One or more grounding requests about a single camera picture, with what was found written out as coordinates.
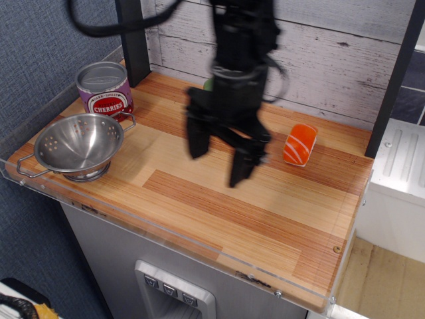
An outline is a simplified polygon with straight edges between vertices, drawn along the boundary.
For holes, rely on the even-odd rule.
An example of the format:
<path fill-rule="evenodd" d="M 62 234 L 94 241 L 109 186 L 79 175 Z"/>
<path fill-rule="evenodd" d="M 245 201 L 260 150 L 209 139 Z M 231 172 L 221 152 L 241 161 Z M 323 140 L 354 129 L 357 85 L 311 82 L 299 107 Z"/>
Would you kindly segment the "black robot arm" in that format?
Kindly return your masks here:
<path fill-rule="evenodd" d="M 234 148 L 229 186 L 248 179 L 266 157 L 271 135 L 257 113 L 263 103 L 268 69 L 275 63 L 280 30 L 272 1 L 212 1 L 216 55 L 212 88 L 190 88 L 187 106 L 189 153 L 196 159 L 216 136 Z"/>

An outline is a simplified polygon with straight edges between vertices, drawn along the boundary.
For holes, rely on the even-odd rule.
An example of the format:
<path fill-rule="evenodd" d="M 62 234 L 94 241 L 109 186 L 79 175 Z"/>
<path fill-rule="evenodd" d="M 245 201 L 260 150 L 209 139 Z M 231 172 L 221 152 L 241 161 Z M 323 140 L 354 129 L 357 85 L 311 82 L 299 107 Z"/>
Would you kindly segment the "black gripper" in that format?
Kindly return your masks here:
<path fill-rule="evenodd" d="M 215 135 L 235 149 L 230 187 L 248 179 L 266 156 L 265 145 L 270 134 L 260 123 L 257 113 L 262 105 L 267 66 L 251 71 L 213 69 L 213 91 L 199 88 L 187 91 L 187 139 L 193 159 L 205 155 Z"/>

